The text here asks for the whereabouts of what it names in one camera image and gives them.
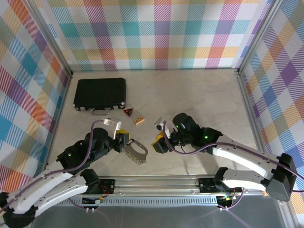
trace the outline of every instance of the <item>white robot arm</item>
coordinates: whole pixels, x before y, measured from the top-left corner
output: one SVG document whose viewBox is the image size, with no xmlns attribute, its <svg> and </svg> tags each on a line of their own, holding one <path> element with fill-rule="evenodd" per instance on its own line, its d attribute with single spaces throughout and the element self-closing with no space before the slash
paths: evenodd
<svg viewBox="0 0 304 228">
<path fill-rule="evenodd" d="M 166 122 L 159 119 L 155 126 L 161 133 L 152 145 L 156 152 L 175 151 L 181 155 L 207 152 L 211 155 L 235 161 L 251 171 L 237 171 L 222 167 L 214 177 L 214 182 L 220 190 L 229 188 L 247 188 L 266 191 L 273 198 L 289 201 L 295 184 L 296 176 L 287 169 L 296 171 L 293 158 L 288 154 L 275 156 L 264 154 L 242 145 L 212 128 L 200 128 L 192 117 L 185 113 L 174 117 L 173 123 L 177 129 L 170 133 Z M 190 144 L 196 150 L 189 153 L 177 151 L 175 146 Z"/>
<path fill-rule="evenodd" d="M 66 148 L 28 184 L 12 193 L 0 193 L 1 212 L 5 212 L 3 218 L 7 226 L 25 227 L 53 205 L 97 189 L 100 180 L 87 168 L 112 149 L 121 152 L 129 141 L 127 132 L 117 133 L 121 125 L 119 120 L 103 118 L 97 122 L 101 122 L 103 128 L 93 128 L 93 123 L 84 140 Z"/>
</svg>

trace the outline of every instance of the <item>beige table surface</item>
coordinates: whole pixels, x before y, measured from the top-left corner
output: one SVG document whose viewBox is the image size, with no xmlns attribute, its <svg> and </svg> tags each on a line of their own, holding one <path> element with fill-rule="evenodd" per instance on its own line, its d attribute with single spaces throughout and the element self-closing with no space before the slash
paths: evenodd
<svg viewBox="0 0 304 228">
<path fill-rule="evenodd" d="M 115 71 L 75 73 L 66 95 L 49 161 L 82 140 L 98 116 L 73 108 L 79 79 L 123 77 L 127 82 L 127 108 L 134 107 L 145 118 L 135 125 L 122 110 L 111 110 L 110 118 L 119 118 L 122 128 L 149 150 L 147 163 L 137 165 L 125 154 L 111 151 L 95 161 L 99 175 L 185 175 L 215 174 L 219 167 L 245 169 L 230 160 L 197 153 L 181 156 L 174 152 L 158 154 L 151 147 L 159 131 L 154 123 L 159 117 L 172 124 L 179 113 L 186 113 L 201 127 L 212 127 L 230 138 L 256 148 L 238 84 L 232 69 Z"/>
</svg>

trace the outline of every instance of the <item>triangular warning sign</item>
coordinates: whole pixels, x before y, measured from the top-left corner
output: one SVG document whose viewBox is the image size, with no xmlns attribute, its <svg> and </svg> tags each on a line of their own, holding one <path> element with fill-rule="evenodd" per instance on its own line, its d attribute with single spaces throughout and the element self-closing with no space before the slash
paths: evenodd
<svg viewBox="0 0 304 228">
<path fill-rule="evenodd" d="M 133 109 L 134 108 L 125 109 L 123 112 L 126 113 L 128 117 L 130 117 L 132 115 Z"/>
</svg>

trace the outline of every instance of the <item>colorful plaid backdrop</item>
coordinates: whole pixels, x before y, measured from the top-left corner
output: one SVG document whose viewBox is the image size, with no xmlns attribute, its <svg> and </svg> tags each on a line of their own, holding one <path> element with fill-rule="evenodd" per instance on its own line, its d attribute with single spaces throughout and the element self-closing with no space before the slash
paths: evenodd
<svg viewBox="0 0 304 228">
<path fill-rule="evenodd" d="M 285 0 L 244 71 L 267 150 L 286 152 L 304 175 L 304 1 Z M 297 179 L 296 189 L 304 190 Z M 292 203 L 304 225 L 303 196 Z"/>
<path fill-rule="evenodd" d="M 274 0 L 267 0 L 267 3 L 265 4 L 262 13 L 260 14 L 260 17 L 258 18 L 257 23 L 256 23 L 254 29 L 252 30 L 249 39 L 247 40 L 247 43 L 246 43 L 246 45 L 245 45 L 245 47 L 244 47 L 244 49 L 242 51 L 242 54 L 241 54 L 240 58 L 237 61 L 236 68 L 239 68 L 239 66 L 241 65 L 241 63 L 242 63 L 242 61 L 243 61 L 243 59 L 244 59 L 244 57 L 245 57 L 245 55 L 246 55 L 246 53 L 247 53 L 247 51 L 248 51 L 248 49 L 250 47 L 250 45 L 251 45 L 251 43 L 252 43 L 255 35 L 257 34 L 258 29 L 260 28 L 260 26 L 261 26 L 261 24 L 263 22 L 263 19 L 264 19 L 265 15 L 266 15 L 267 11 L 269 10 L 269 7 L 270 7 L 270 5 L 271 5 L 271 3 L 273 1 Z"/>
<path fill-rule="evenodd" d="M 267 0 L 35 2 L 74 70 L 116 70 L 231 67 Z"/>
<path fill-rule="evenodd" d="M 42 169 L 67 85 L 21 0 L 0 2 L 0 190 Z"/>
</svg>

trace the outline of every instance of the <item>cable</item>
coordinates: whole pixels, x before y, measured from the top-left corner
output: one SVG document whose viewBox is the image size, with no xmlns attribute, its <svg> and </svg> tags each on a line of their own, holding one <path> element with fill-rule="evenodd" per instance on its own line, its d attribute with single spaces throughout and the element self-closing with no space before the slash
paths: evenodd
<svg viewBox="0 0 304 228">
<path fill-rule="evenodd" d="M 181 148 L 181 150 L 182 150 L 184 153 L 186 153 L 186 152 L 184 151 L 184 149 L 183 149 L 183 147 L 182 147 L 182 146 L 180 146 L 180 148 Z"/>
<path fill-rule="evenodd" d="M 86 156 L 84 158 L 84 160 L 76 167 L 74 168 L 71 168 L 71 169 L 66 169 L 66 170 L 56 170 L 56 171 L 52 171 L 52 172 L 49 172 L 47 173 L 44 177 L 40 177 L 36 180 L 34 180 L 32 183 L 30 183 L 28 186 L 26 186 L 24 189 L 22 189 L 10 202 L 8 202 L 6 205 L 4 205 L 1 209 L 0 209 L 0 214 L 11 204 L 13 203 L 13 201 L 15 201 L 17 198 L 19 198 L 24 192 L 26 192 L 28 189 L 30 189 L 33 185 L 35 185 L 36 183 L 38 183 L 39 181 L 43 180 L 44 178 L 46 177 L 49 177 L 53 174 L 56 174 L 56 173 L 60 173 L 60 172 L 72 172 L 72 171 L 75 171 L 75 170 L 78 170 L 80 169 L 87 161 L 87 159 L 89 158 L 90 156 L 90 153 L 91 153 L 91 149 L 92 149 L 92 142 L 93 142 L 93 130 L 94 130 L 94 125 L 95 123 L 97 122 L 103 122 L 104 120 L 96 120 L 92 123 L 92 126 L 91 126 L 91 132 L 90 132 L 90 139 L 89 139 L 89 146 L 87 148 L 87 152 L 86 152 Z"/>
<path fill-rule="evenodd" d="M 233 205 L 231 205 L 230 207 L 224 207 L 224 206 L 222 206 L 222 205 L 219 205 L 221 208 L 223 208 L 223 209 L 231 209 L 231 208 L 234 208 L 237 204 L 239 204 L 239 202 L 241 201 L 241 199 L 243 198 L 243 195 L 244 195 L 244 192 L 245 192 L 245 189 L 243 188 L 242 189 L 242 193 L 241 193 L 241 195 L 240 195 L 240 197 L 238 198 L 238 200 L 235 202 L 235 204 L 233 204 Z"/>
<path fill-rule="evenodd" d="M 261 155 L 261 154 L 259 154 L 259 153 L 255 153 L 255 152 L 253 152 L 253 151 L 251 151 L 251 150 L 249 150 L 249 149 L 247 149 L 247 148 L 244 148 L 244 147 L 241 147 L 241 146 L 238 146 L 238 145 L 235 145 L 235 144 L 231 144 L 231 143 L 228 143 L 228 142 L 214 142 L 214 143 L 209 143 L 209 144 L 207 144 L 207 145 L 205 145 L 205 146 L 203 146 L 203 147 L 201 147 L 201 148 L 199 148 L 199 149 L 197 149 L 197 150 L 194 150 L 194 151 L 192 151 L 192 152 L 188 152 L 188 153 L 180 152 L 180 151 L 176 150 L 176 149 L 169 143 L 168 137 L 167 137 L 166 132 L 165 132 L 166 124 L 167 124 L 167 122 L 164 122 L 164 125 L 163 125 L 163 133 L 164 133 L 163 135 L 164 135 L 164 138 L 165 138 L 165 142 L 166 142 L 167 146 L 168 146 L 172 151 L 174 151 L 174 152 L 176 152 L 176 153 L 178 153 L 178 154 L 181 154 L 181 155 L 196 154 L 197 152 L 200 152 L 200 151 L 202 151 L 202 150 L 204 150 L 204 149 L 206 149 L 206 148 L 208 148 L 208 147 L 217 146 L 217 145 L 232 146 L 232 147 L 235 147 L 235 148 L 239 148 L 239 149 L 241 149 L 241 150 L 243 150 L 243 151 L 245 151 L 245 152 L 248 152 L 248 153 L 250 153 L 250 154 L 252 154 L 252 155 L 254 155 L 254 156 L 256 156 L 256 157 L 259 157 L 259 158 L 261 158 L 261 159 L 267 160 L 268 162 L 273 163 L 273 164 L 275 164 L 276 166 L 280 166 L 280 167 L 282 167 L 283 169 L 285 169 L 285 170 L 291 172 L 291 173 L 292 173 L 293 175 L 295 175 L 296 177 L 300 178 L 302 181 L 304 181 L 304 177 L 303 177 L 303 176 L 301 176 L 300 174 L 298 174 L 296 171 L 293 171 L 293 170 L 290 169 L 289 167 L 284 166 L 284 165 L 282 165 L 282 164 L 280 164 L 280 163 L 278 163 L 278 162 L 276 162 L 276 161 L 274 161 L 274 160 L 272 160 L 272 159 L 269 159 L 269 158 L 267 158 L 267 157 L 265 157 L 265 156 L 263 156 L 263 155 Z M 293 192 L 304 193 L 304 190 L 293 190 Z"/>
<path fill-rule="evenodd" d="M 83 207 L 81 207 L 81 206 L 75 204 L 70 198 L 68 198 L 68 200 L 69 200 L 75 207 L 80 208 L 81 210 L 85 210 L 85 211 L 86 211 L 85 208 L 83 208 Z M 102 215 L 104 216 L 105 220 L 107 221 L 109 227 L 111 227 L 111 222 L 110 222 L 109 218 L 108 218 L 102 211 L 97 210 L 98 208 L 96 208 L 94 211 L 98 212 L 99 214 L 102 214 Z"/>
<path fill-rule="evenodd" d="M 102 188 L 105 188 L 107 190 L 107 195 L 103 196 L 103 198 L 107 197 L 110 194 L 109 189 L 105 185 L 101 185 Z"/>
</svg>

